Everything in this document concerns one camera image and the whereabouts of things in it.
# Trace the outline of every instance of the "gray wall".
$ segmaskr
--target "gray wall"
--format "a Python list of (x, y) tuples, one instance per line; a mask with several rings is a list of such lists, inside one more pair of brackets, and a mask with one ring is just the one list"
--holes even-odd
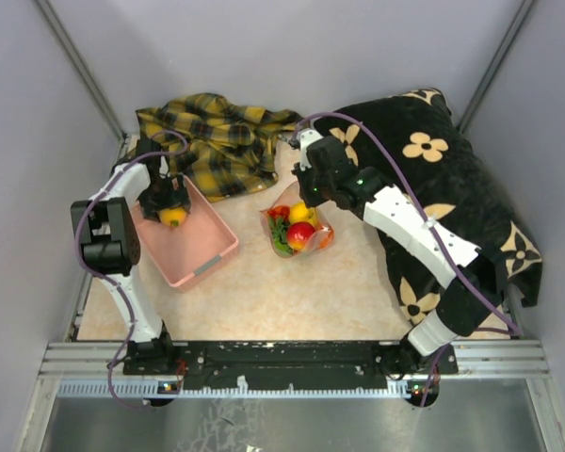
[(565, 400), (565, 0), (536, 6), (469, 135), (540, 245), (540, 305), (525, 323)]
[(1, 0), (0, 452), (79, 290), (69, 205), (100, 187), (116, 151), (33, 3)]
[(519, 0), (51, 0), (128, 130), (202, 91), (303, 114), (435, 86), (459, 117)]

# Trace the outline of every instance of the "flower pattern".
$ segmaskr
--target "flower pattern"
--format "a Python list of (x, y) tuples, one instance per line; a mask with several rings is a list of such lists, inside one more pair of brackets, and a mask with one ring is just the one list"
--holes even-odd
[(360, 127), (356, 124), (351, 124), (346, 132), (343, 132), (339, 127), (335, 127), (331, 129), (331, 135), (336, 137), (339, 141), (341, 141), (346, 146), (346, 154), (349, 158), (351, 158), (356, 166), (358, 166), (358, 155), (354, 151), (354, 148), (351, 147), (351, 143), (358, 133), (360, 132)]
[(402, 278), (399, 285), (399, 297), (404, 303), (400, 306), (402, 314), (408, 318), (412, 324), (416, 325), (423, 321), (429, 311), (435, 309), (440, 302), (440, 294), (432, 292), (426, 294), (421, 299), (416, 299), (416, 295), (406, 278)]
[(400, 97), (413, 97), (415, 99), (420, 99), (423, 102), (431, 105), (431, 99), (433, 96), (441, 95), (437, 89), (429, 88), (429, 89), (414, 89), (412, 91), (406, 92), (402, 94)]
[(510, 222), (510, 235), (500, 250), (504, 252), (507, 259), (509, 277), (524, 271), (536, 262), (542, 262), (540, 252), (512, 221)]
[(402, 153), (408, 158), (416, 158), (423, 155), (423, 158), (430, 163), (442, 160), (442, 153), (448, 150), (448, 143), (442, 138), (434, 138), (423, 132), (411, 134), (411, 144), (404, 146)]

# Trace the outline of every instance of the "floral pillow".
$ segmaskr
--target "floral pillow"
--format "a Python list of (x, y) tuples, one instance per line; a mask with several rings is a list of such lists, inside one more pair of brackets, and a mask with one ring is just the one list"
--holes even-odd
[[(508, 281), (524, 295), (522, 304), (537, 304), (540, 252), (502, 188), (452, 124), (440, 91), (416, 89), (337, 111), (373, 131), (408, 178), (428, 215), (481, 248), (492, 246), (501, 251)], [(401, 187), (385, 157), (357, 125), (323, 118), (315, 122), (315, 128), (340, 139), (347, 155), (361, 168), (376, 167)], [(379, 238), (401, 310), (416, 325), (439, 302), (441, 287), (427, 268), (392, 238), (381, 232)]]

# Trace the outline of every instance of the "lemon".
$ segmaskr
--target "lemon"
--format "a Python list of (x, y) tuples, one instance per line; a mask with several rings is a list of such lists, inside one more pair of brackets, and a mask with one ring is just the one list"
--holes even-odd
[(159, 220), (166, 226), (176, 228), (184, 223), (186, 215), (186, 210), (182, 207), (163, 209), (159, 211)]
[(299, 223), (301, 221), (306, 221), (312, 226), (318, 226), (318, 218), (316, 217), (316, 209), (312, 207), (306, 207), (305, 202), (300, 201), (291, 207), (289, 212), (289, 222), (291, 224)]

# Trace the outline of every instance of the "plaid cloth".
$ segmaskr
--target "plaid cloth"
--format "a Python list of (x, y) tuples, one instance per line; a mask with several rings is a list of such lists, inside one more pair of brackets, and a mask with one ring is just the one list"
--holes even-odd
[[(137, 118), (140, 132), (148, 137), (170, 129), (188, 139), (188, 151), (169, 159), (169, 171), (183, 172), (207, 200), (216, 202), (276, 184), (277, 133), (293, 130), (301, 116), (291, 110), (236, 106), (204, 93), (174, 99), (162, 108), (143, 108)], [(182, 146), (172, 135), (155, 141), (172, 153)]]

